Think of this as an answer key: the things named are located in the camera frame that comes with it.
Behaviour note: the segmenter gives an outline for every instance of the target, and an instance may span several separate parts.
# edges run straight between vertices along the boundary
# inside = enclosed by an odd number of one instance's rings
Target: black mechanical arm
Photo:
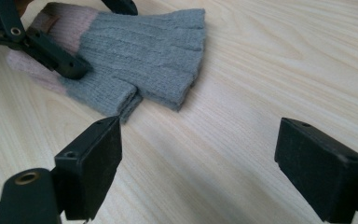
[[[138,14],[136,5],[131,0],[103,2],[118,14]],[[13,0],[0,0],[0,45],[24,51],[47,69],[55,70],[63,77],[79,79],[88,72],[85,64],[57,46],[43,32],[25,32]]]
[[[94,219],[122,158],[119,118],[101,119],[55,156],[51,171],[30,169],[4,185],[0,224]]]
[[[322,221],[351,223],[358,211],[358,153],[294,119],[282,119],[275,161]]]

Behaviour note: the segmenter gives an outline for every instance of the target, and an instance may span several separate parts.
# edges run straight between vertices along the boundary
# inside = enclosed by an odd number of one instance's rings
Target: wooden table
[[[24,24],[46,2],[33,2]],[[179,113],[144,100],[122,126],[124,158],[94,223],[322,223],[273,160],[275,145],[287,117],[358,151],[358,1],[135,3],[142,15],[204,7],[205,57]],[[0,193],[20,171],[53,168],[103,118],[11,70],[7,52],[0,47]]]

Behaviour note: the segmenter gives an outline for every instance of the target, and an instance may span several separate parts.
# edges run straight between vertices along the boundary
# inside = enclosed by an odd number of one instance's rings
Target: cable knit pattern
[[[102,107],[117,97],[112,91],[122,91],[118,84],[130,85],[143,97],[179,110],[199,72],[204,13],[203,9],[189,9],[165,15],[125,16],[49,3],[32,26],[43,30],[49,19],[58,17],[48,35],[92,67],[79,80],[57,76],[66,93],[77,100],[104,111]],[[36,62],[25,63],[22,57],[10,52],[8,61],[14,68],[31,72],[39,82],[48,82],[43,78],[46,74],[38,76],[30,68]]]

